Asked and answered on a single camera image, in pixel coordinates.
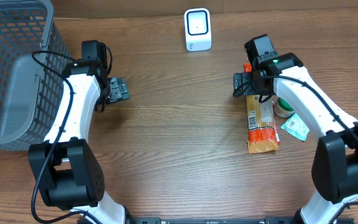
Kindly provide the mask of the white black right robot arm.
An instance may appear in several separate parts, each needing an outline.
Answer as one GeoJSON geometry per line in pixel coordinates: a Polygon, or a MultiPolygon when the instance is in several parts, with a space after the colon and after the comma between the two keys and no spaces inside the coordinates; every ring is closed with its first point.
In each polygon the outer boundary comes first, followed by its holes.
{"type": "Polygon", "coordinates": [[[317,141],[311,169],[316,188],[292,223],[334,223],[352,205],[358,205],[358,120],[340,109],[313,81],[293,53],[273,50],[247,52],[253,73],[243,87],[263,99],[276,95],[305,122],[317,141]]]}

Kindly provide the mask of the green lid round can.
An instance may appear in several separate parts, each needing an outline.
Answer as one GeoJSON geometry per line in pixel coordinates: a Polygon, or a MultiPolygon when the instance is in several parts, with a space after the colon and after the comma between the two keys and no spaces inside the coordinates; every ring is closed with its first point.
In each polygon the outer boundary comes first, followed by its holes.
{"type": "Polygon", "coordinates": [[[277,116],[282,118],[289,118],[295,113],[294,109],[282,98],[278,98],[273,110],[277,116]]]}

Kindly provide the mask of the long orange cracker pack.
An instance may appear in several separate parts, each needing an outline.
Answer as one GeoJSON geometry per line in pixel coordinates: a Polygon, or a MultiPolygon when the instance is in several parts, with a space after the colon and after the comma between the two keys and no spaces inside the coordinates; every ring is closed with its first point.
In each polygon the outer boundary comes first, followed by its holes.
{"type": "Polygon", "coordinates": [[[248,150],[250,154],[277,151],[280,145],[273,112],[273,102],[259,103],[258,95],[246,96],[248,150]]]}

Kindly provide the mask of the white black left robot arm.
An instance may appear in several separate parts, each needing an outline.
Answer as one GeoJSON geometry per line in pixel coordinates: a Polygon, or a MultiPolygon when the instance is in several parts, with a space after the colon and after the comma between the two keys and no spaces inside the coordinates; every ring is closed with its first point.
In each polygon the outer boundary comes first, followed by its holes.
{"type": "Polygon", "coordinates": [[[127,85],[123,78],[109,78],[98,60],[68,63],[61,75],[63,95],[55,121],[43,142],[28,151],[36,179],[33,194],[40,194],[48,207],[66,210],[66,217],[133,223],[127,208],[105,191],[103,170],[88,144],[94,109],[129,99],[127,85]]]}

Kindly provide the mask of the teal snack packet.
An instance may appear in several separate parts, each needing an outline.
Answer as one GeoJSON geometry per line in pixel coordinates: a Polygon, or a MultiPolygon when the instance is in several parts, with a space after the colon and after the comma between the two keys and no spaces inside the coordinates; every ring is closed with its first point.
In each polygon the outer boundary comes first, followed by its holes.
{"type": "Polygon", "coordinates": [[[307,125],[296,113],[291,115],[285,121],[285,123],[281,126],[281,129],[284,129],[288,134],[301,141],[306,141],[307,135],[310,131],[307,125]]]}

